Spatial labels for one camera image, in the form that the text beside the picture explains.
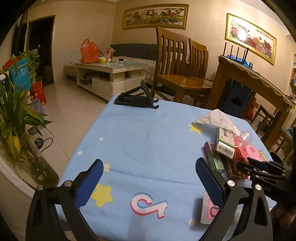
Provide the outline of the clear plastic cup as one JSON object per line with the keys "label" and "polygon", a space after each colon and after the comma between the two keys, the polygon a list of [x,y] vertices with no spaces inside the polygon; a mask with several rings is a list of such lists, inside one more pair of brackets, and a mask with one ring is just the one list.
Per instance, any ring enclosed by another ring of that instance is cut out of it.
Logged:
{"label": "clear plastic cup", "polygon": [[252,143],[251,133],[248,131],[240,132],[239,136],[234,137],[234,146],[243,149],[245,146]]}

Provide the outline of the white green medicine box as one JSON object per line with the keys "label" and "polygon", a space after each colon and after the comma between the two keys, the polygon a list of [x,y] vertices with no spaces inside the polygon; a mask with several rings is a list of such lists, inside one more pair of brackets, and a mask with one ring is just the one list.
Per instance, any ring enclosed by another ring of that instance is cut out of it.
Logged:
{"label": "white green medicine box", "polygon": [[234,134],[225,128],[217,128],[215,151],[229,159],[233,159],[235,154]]}

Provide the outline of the white tissue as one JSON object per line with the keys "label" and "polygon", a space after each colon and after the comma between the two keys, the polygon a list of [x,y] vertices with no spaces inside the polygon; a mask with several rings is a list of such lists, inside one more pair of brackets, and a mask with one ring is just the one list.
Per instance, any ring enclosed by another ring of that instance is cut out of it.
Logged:
{"label": "white tissue", "polygon": [[235,134],[233,122],[230,120],[229,117],[227,117],[227,115],[224,112],[218,109],[209,111],[202,117],[195,119],[194,121],[192,121],[192,124],[203,124],[208,125],[211,128],[222,128]]}

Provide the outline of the red cigarette pack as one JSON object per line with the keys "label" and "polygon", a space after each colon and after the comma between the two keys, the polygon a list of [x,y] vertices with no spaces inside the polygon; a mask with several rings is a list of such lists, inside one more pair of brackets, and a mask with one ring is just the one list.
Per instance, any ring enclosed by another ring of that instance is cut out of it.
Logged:
{"label": "red cigarette pack", "polygon": [[229,178],[244,178],[248,180],[249,177],[246,174],[237,170],[236,165],[239,162],[249,164],[249,161],[243,156],[241,150],[239,148],[235,148],[233,159],[226,158],[225,168],[227,170],[228,176]]}

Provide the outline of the green purple gum pack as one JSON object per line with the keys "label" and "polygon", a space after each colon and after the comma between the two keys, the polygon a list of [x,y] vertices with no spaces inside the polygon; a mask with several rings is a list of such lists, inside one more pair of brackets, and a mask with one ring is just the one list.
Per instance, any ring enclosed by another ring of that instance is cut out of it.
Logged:
{"label": "green purple gum pack", "polygon": [[223,164],[223,156],[221,156],[218,152],[215,151],[215,147],[215,143],[205,142],[204,148],[208,160],[207,162],[212,170],[218,171],[222,174],[225,171],[225,167]]}

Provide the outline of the pink playing card deck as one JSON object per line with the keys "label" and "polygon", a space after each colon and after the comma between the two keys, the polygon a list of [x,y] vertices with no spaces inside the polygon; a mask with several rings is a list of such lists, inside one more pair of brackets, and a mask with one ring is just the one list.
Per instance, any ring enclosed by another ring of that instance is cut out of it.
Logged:
{"label": "pink playing card deck", "polygon": [[215,206],[208,193],[204,191],[200,223],[202,225],[210,225],[219,211],[219,207]]}

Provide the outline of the right side wooden chair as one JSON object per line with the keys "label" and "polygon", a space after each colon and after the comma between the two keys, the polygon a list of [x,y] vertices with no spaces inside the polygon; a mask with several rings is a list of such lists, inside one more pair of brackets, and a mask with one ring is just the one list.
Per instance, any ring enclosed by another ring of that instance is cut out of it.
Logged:
{"label": "right side wooden chair", "polygon": [[263,120],[258,126],[256,133],[260,133],[262,128],[264,126],[266,127],[266,131],[261,138],[262,143],[269,151],[276,145],[276,154],[282,149],[284,154],[283,162],[288,164],[289,161],[292,160],[294,151],[292,134],[288,131],[288,128],[283,127],[283,123],[285,122],[283,118],[287,117],[287,113],[283,113],[281,109],[276,108],[276,111],[271,114],[260,105],[251,123],[253,123],[258,116],[262,117]]}

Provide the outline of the wooden chair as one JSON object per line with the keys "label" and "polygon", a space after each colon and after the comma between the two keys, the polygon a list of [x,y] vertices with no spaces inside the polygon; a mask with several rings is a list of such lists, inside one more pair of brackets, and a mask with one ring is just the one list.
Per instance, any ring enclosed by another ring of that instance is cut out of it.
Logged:
{"label": "wooden chair", "polygon": [[262,143],[269,151],[276,145],[276,154],[282,149],[284,154],[283,162],[288,164],[289,161],[292,160],[294,151],[292,134],[288,131],[288,128],[283,127],[283,123],[285,122],[283,118],[287,117],[287,113],[283,113],[281,109],[276,108],[276,111],[271,114],[260,105],[251,123],[253,123],[258,116],[262,117],[263,120],[258,126],[256,133],[260,133],[262,128],[264,126],[266,127],[266,131],[261,138]]}
{"label": "wooden chair", "polygon": [[152,96],[156,94],[168,100],[157,90],[157,84],[174,92],[173,101],[182,103],[185,96],[200,102],[201,107],[209,98],[213,83],[203,78],[189,77],[189,41],[188,37],[156,27],[158,59],[152,82]]}
{"label": "wooden chair", "polygon": [[190,78],[203,78],[210,82],[206,78],[207,68],[208,68],[208,59],[209,52],[205,45],[199,44],[191,38],[189,41],[189,77]]}

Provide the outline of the blue plastic stool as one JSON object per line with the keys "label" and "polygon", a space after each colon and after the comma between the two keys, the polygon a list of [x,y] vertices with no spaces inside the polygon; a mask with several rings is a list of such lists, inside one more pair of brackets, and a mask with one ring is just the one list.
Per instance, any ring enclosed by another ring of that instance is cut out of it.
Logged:
{"label": "blue plastic stool", "polygon": [[252,90],[250,88],[235,80],[231,80],[230,87],[226,91],[222,111],[237,118],[243,117],[251,93]]}

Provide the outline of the blue cartoon tablecloth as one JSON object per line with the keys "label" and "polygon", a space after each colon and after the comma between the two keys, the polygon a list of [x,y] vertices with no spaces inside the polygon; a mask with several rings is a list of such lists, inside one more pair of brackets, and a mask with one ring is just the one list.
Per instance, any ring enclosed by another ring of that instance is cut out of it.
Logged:
{"label": "blue cartoon tablecloth", "polygon": [[102,240],[199,240],[204,187],[196,160],[217,131],[191,123],[206,109],[163,101],[158,108],[109,102],[70,159],[60,181],[100,159],[97,187],[80,208]]}

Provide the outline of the wooden dining table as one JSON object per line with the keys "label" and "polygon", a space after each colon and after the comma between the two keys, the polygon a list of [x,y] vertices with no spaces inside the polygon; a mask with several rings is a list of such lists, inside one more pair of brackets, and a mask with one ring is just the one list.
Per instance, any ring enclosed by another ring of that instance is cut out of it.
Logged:
{"label": "wooden dining table", "polygon": [[214,110],[217,108],[226,81],[233,79],[250,88],[275,108],[281,109],[283,113],[287,113],[288,117],[290,109],[292,108],[292,102],[275,85],[255,71],[226,57],[219,55],[218,62],[219,64],[213,86],[207,103],[205,104],[206,109]]}

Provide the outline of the green potted plant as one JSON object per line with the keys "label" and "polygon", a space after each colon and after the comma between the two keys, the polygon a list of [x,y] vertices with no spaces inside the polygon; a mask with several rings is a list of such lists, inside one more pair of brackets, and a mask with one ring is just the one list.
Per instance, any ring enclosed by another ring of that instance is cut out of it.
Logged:
{"label": "green potted plant", "polygon": [[[17,73],[16,56],[10,61]],[[29,102],[29,92],[17,91],[11,81],[8,69],[1,70],[4,80],[1,81],[1,142],[11,156],[11,164],[15,168],[25,171],[37,184],[47,188],[55,187],[59,176],[44,158],[32,140],[28,127],[33,127],[40,133],[39,127],[46,128],[50,121],[46,114],[37,113]]]}

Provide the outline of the black wifi router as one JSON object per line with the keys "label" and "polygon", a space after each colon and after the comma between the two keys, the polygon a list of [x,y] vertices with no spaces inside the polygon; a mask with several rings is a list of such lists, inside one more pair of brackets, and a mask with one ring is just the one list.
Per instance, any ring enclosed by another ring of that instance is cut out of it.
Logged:
{"label": "black wifi router", "polygon": [[227,52],[227,42],[225,42],[221,56],[226,57],[230,60],[233,60],[239,64],[242,64],[248,67],[249,66],[249,63],[247,62],[248,52],[249,52],[249,48],[237,47],[236,49],[234,49],[234,45],[231,45],[230,51]]}

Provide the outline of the flowers framed painting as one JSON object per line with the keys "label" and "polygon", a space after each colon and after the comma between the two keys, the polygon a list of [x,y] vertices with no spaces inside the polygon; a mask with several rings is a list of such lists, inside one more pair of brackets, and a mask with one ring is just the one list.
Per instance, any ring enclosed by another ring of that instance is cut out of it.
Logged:
{"label": "flowers framed painting", "polygon": [[227,13],[225,39],[274,65],[277,39],[257,25]]}

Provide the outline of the near wooden chair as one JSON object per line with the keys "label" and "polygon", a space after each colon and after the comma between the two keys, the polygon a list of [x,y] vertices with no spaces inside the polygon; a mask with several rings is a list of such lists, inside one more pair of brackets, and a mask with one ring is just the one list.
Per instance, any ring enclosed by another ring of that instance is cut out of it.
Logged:
{"label": "near wooden chair", "polygon": [[174,92],[173,101],[182,103],[185,96],[200,102],[201,107],[209,98],[213,83],[203,78],[189,77],[189,41],[188,37],[156,27],[158,59],[152,82],[152,96],[156,94],[168,100],[157,90],[157,84]]}

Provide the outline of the far wooden chair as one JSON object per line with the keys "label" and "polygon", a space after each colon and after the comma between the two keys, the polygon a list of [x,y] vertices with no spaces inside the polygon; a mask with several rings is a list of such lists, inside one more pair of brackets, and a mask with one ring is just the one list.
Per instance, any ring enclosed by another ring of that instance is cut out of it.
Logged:
{"label": "far wooden chair", "polygon": [[208,59],[209,52],[205,45],[199,44],[191,38],[189,41],[189,77],[190,78],[203,78],[210,82],[206,78],[207,68],[208,68]]}

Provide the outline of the black phone stand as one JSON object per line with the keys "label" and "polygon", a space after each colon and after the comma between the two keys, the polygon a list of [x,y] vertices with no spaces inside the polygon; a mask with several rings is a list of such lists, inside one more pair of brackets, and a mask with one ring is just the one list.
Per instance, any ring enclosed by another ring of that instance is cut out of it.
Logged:
{"label": "black phone stand", "polygon": [[121,93],[114,101],[116,105],[132,106],[137,108],[159,108],[159,105],[155,105],[158,99],[152,97],[146,83],[142,80],[140,86]]}

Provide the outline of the red gift box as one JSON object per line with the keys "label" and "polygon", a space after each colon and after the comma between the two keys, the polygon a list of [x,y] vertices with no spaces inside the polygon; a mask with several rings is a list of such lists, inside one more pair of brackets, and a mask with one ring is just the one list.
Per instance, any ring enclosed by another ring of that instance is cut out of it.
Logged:
{"label": "red gift box", "polygon": [[44,105],[47,103],[45,93],[43,90],[43,85],[42,82],[36,82],[31,84],[31,89],[30,89],[30,98],[31,100],[33,99],[38,99],[41,105]]}

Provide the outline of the dark green sofa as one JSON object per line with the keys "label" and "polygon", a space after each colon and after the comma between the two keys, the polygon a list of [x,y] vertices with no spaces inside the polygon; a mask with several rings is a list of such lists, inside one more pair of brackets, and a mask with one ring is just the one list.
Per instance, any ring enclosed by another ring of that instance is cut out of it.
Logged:
{"label": "dark green sofa", "polygon": [[113,55],[117,57],[126,56],[153,61],[158,59],[158,47],[156,44],[112,44],[111,48],[114,49]]}

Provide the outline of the blue gift bag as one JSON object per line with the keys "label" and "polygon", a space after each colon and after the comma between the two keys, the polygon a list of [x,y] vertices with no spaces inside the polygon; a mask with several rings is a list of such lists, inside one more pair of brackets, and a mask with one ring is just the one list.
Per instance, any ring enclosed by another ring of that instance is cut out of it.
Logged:
{"label": "blue gift bag", "polygon": [[31,88],[28,59],[24,58],[17,63],[18,71],[15,73],[14,66],[10,66],[9,72],[11,81],[14,84],[17,91],[27,91]]}

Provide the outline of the white coffee table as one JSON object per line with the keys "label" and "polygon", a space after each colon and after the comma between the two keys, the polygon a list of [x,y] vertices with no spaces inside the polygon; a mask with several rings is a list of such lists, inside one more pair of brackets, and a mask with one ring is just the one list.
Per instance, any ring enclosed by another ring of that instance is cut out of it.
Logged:
{"label": "white coffee table", "polygon": [[76,64],[77,85],[107,101],[115,95],[140,86],[149,66],[131,61]]}

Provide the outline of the horses framed painting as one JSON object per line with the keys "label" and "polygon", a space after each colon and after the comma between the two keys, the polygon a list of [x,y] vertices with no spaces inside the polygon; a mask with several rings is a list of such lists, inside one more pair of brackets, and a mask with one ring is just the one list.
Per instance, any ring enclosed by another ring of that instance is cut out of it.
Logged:
{"label": "horses framed painting", "polygon": [[153,4],[126,9],[122,28],[174,28],[184,30],[187,25],[188,4]]}

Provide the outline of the yellow mug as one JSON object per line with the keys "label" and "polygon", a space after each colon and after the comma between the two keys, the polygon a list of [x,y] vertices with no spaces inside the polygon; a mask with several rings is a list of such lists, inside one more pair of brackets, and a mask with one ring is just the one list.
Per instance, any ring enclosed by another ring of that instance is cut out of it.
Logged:
{"label": "yellow mug", "polygon": [[98,63],[100,63],[100,64],[104,64],[104,63],[106,63],[107,62],[107,59],[105,58],[105,57],[99,57],[98,58]]}

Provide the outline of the orange plastic bag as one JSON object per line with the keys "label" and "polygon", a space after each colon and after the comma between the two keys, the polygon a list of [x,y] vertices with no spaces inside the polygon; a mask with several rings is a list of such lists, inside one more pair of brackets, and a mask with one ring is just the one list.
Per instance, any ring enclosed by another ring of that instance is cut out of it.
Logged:
{"label": "orange plastic bag", "polygon": [[81,62],[83,64],[97,63],[99,58],[99,50],[94,42],[85,39],[80,47]]}

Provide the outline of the wall bookshelf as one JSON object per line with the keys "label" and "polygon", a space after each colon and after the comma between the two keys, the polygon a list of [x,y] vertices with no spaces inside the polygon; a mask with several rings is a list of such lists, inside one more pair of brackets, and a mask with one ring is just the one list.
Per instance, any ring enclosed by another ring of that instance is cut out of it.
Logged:
{"label": "wall bookshelf", "polygon": [[292,55],[292,70],[289,79],[287,94],[291,95],[292,98],[295,99],[295,54]]}

